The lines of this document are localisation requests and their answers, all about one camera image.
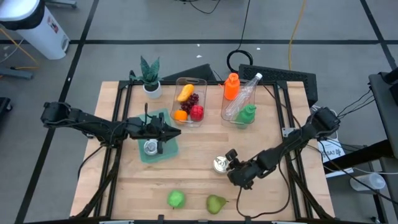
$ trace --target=wooden table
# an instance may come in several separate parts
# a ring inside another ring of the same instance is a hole
[[[117,86],[117,82],[103,82],[95,111],[96,116],[111,120]],[[304,124],[310,111],[303,83],[288,82],[288,87],[293,114],[301,124]],[[149,111],[161,108],[171,110],[175,86],[165,85],[162,86],[162,90],[163,95],[160,98],[151,100],[146,97],[141,86],[134,86],[128,116],[142,114],[145,102],[149,104]],[[177,137],[179,155],[173,159],[144,164],[139,158],[137,141],[132,139],[124,141],[112,219],[155,220],[159,214],[165,215],[166,220],[244,219],[235,209],[239,187],[233,186],[226,175],[217,174],[213,170],[213,159],[235,148],[239,159],[247,160],[263,149],[274,147],[282,142],[280,126],[275,100],[263,86],[257,87],[256,90],[256,121],[245,130],[221,125],[222,96],[223,90],[220,87],[208,86],[203,124],[199,128],[178,127],[182,130],[182,134]],[[122,111],[121,108],[118,120],[121,120]],[[310,144],[317,146],[315,140],[310,141]],[[85,156],[91,154],[97,147],[97,140],[89,140]],[[81,170],[71,215],[80,212],[97,190],[104,152],[105,150],[90,159]],[[308,147],[302,151],[302,160],[309,190],[325,211],[333,216],[320,154]],[[284,159],[281,168],[287,176]],[[184,209],[172,210],[167,205],[167,195],[172,189],[185,192],[187,202]],[[211,215],[206,211],[206,198],[210,194],[225,197],[229,201],[217,215]],[[299,189],[298,198],[302,216],[305,217]],[[239,208],[245,215],[254,216],[261,212],[278,210],[286,200],[287,186],[276,170],[265,179],[255,179],[253,190],[242,192]],[[106,192],[101,214],[105,213],[107,201]],[[263,215],[256,220],[295,220],[291,201],[283,212]]]

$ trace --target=pear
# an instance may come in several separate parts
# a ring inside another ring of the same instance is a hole
[[[209,195],[206,200],[206,207],[211,214],[216,215],[224,207],[225,203],[225,198],[217,195]]]
[[[172,190],[167,198],[167,203],[174,208],[182,208],[185,205],[185,195],[180,190]]]

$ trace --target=succulent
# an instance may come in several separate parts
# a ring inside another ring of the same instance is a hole
[[[130,75],[130,79],[132,80],[140,80],[144,83],[144,85],[156,85],[161,78],[157,76],[160,68],[159,58],[149,66],[147,61],[141,56],[141,71],[142,76],[135,77]]]

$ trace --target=white pot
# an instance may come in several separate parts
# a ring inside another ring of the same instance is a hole
[[[159,84],[159,86],[157,87],[157,89],[155,91],[147,91],[145,89],[145,86],[142,85],[142,89],[144,89],[144,92],[147,94],[147,96],[151,99],[156,99],[159,98],[162,95],[162,87],[160,85],[160,82],[157,82]]]

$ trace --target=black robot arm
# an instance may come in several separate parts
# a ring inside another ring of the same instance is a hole
[[[61,102],[45,103],[44,108],[40,119],[46,128],[71,127],[85,135],[95,136],[105,146],[113,147],[128,136],[131,139],[156,139],[166,142],[181,134],[181,130],[165,123],[163,113],[149,116],[147,104],[145,121],[138,117],[125,121],[108,121]],[[148,117],[151,118],[150,123],[147,123]],[[158,144],[157,152],[163,153],[162,144]]]
[[[328,109],[321,108],[308,117],[300,129],[292,131],[285,141],[275,148],[261,151],[248,161],[239,161],[238,153],[231,149],[226,158],[229,160],[228,179],[244,189],[251,189],[253,179],[260,179],[274,171],[284,155],[304,148],[309,140],[327,137],[340,127],[340,120]]]

